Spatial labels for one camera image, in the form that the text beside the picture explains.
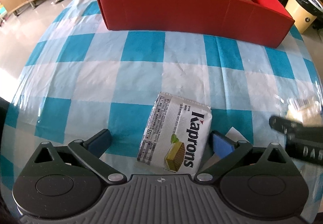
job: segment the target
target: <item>white plastic wrapper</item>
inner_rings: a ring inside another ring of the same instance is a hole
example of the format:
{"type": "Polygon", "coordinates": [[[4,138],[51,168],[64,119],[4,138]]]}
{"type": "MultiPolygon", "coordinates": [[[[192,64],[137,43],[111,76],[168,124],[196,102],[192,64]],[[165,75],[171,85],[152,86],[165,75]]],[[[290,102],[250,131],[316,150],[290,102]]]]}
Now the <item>white plastic wrapper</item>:
{"type": "Polygon", "coordinates": [[[322,107],[316,97],[289,98],[286,118],[301,122],[304,126],[322,126],[322,107]]]}
{"type": "Polygon", "coordinates": [[[156,173],[194,175],[200,166],[211,120],[210,107],[168,93],[159,93],[143,134],[137,160],[159,169],[156,173]]]}

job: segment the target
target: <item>red box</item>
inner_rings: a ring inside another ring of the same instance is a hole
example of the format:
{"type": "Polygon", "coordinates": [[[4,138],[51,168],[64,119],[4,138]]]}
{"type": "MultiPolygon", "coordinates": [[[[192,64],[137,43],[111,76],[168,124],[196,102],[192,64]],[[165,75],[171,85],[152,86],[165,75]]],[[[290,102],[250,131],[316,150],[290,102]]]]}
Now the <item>red box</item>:
{"type": "Polygon", "coordinates": [[[278,0],[98,0],[109,30],[182,31],[272,48],[294,24],[278,0]]]}

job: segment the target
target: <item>table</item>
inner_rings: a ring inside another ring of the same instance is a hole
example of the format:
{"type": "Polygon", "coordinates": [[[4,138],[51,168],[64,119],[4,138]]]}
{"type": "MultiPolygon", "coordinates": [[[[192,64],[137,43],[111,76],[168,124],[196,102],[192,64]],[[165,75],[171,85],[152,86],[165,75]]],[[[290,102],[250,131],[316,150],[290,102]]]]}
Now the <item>table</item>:
{"type": "MultiPolygon", "coordinates": [[[[42,141],[62,145],[108,128],[113,143],[101,159],[127,177],[149,172],[136,156],[160,91],[211,106],[212,130],[235,127],[254,146],[285,145],[269,117],[284,114],[289,97],[321,94],[295,27],[277,49],[192,33],[109,31],[96,0],[73,0],[61,12],[19,80],[0,157],[1,192],[12,212],[14,180],[42,141]]],[[[322,169],[297,166],[309,185],[303,216],[311,221],[322,198],[322,169]]]]}

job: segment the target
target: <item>green leaf illustration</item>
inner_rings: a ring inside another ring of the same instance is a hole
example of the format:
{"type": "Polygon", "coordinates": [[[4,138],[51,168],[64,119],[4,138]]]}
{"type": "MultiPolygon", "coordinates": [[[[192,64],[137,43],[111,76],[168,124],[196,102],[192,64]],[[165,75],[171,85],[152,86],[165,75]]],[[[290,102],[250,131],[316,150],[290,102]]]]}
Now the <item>green leaf illustration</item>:
{"type": "Polygon", "coordinates": [[[177,136],[175,134],[172,134],[172,137],[171,137],[171,143],[177,143],[179,141],[179,139],[177,138],[177,136]]]}

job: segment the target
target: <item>plastic table cover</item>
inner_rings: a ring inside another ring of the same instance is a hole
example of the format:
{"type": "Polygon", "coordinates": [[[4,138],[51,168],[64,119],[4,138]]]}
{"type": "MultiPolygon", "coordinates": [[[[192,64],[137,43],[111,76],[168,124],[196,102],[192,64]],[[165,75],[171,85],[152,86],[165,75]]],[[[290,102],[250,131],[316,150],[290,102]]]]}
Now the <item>plastic table cover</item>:
{"type": "MultiPolygon", "coordinates": [[[[136,156],[160,91],[211,106],[211,130],[226,134],[235,127],[254,146],[284,146],[269,117],[284,112],[289,97],[320,95],[319,84],[295,27],[278,49],[192,33],[109,31],[96,0],[73,0],[20,75],[1,143],[2,195],[16,215],[12,186],[39,143],[68,144],[103,128],[113,136],[104,162],[128,177],[149,173],[136,156]]],[[[312,222],[322,169],[297,166],[310,189],[302,215],[312,222]]]]}

